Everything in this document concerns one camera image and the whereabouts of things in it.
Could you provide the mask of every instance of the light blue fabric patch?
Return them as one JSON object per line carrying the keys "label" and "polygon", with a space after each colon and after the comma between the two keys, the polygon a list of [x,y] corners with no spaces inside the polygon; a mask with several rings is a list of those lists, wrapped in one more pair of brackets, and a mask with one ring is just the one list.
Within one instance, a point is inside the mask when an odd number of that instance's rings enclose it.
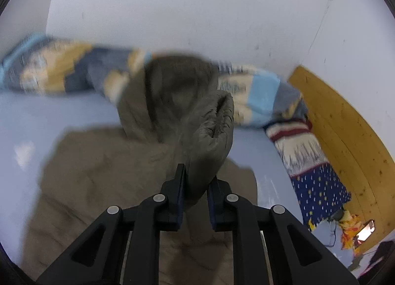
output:
{"label": "light blue fabric patch", "polygon": [[33,33],[26,37],[25,40],[23,40],[21,43],[19,43],[18,47],[13,49],[11,53],[6,55],[6,57],[0,64],[0,88],[3,88],[5,74],[8,72],[15,59],[20,57],[23,53],[29,50],[29,48],[31,48],[37,42],[42,41],[43,39],[45,39],[45,34]]}
{"label": "light blue fabric patch", "polygon": [[255,74],[248,96],[247,106],[252,111],[250,126],[263,126],[273,115],[273,105],[280,79],[271,72]]}

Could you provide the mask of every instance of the polka dot fabric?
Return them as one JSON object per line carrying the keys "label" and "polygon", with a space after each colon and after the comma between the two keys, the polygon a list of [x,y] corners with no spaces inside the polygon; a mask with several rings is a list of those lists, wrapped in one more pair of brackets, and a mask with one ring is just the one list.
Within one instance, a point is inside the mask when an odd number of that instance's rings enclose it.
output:
{"label": "polka dot fabric", "polygon": [[347,192],[329,163],[291,177],[291,181],[307,226],[309,221],[317,226],[351,200],[351,193]]}

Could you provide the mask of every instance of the colorful blanket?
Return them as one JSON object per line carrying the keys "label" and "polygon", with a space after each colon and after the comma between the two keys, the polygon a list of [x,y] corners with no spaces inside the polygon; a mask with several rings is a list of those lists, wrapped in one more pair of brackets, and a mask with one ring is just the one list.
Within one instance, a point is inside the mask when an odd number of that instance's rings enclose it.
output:
{"label": "colorful blanket", "polygon": [[275,123],[266,127],[291,178],[303,222],[310,230],[351,200],[328,162],[311,126],[303,121]]}
{"label": "colorful blanket", "polygon": [[[141,49],[119,49],[33,34],[0,64],[0,88],[53,94],[94,89],[117,105],[131,77],[158,57]],[[250,65],[212,61],[218,88],[232,94],[235,123],[262,127],[304,119],[301,93],[274,73]]]}

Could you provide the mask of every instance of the phone screen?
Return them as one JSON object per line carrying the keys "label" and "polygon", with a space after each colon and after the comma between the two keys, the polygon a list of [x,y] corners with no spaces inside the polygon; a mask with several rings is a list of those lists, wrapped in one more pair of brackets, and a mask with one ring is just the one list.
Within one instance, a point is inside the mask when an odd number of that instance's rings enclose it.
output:
{"label": "phone screen", "polygon": [[375,231],[375,222],[370,220],[366,226],[355,236],[355,247],[361,245]]}

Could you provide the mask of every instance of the black cable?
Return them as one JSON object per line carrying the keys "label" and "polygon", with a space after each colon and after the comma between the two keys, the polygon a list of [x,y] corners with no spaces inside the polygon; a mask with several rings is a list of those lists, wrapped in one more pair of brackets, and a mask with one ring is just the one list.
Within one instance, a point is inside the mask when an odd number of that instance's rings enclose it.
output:
{"label": "black cable", "polygon": [[334,229],[334,230],[331,230],[332,234],[335,236],[335,241],[333,242],[333,245],[324,245],[324,246],[327,247],[327,248],[332,248],[332,247],[334,247],[335,244],[336,244],[336,227],[337,227],[337,222],[335,221],[335,229]]}

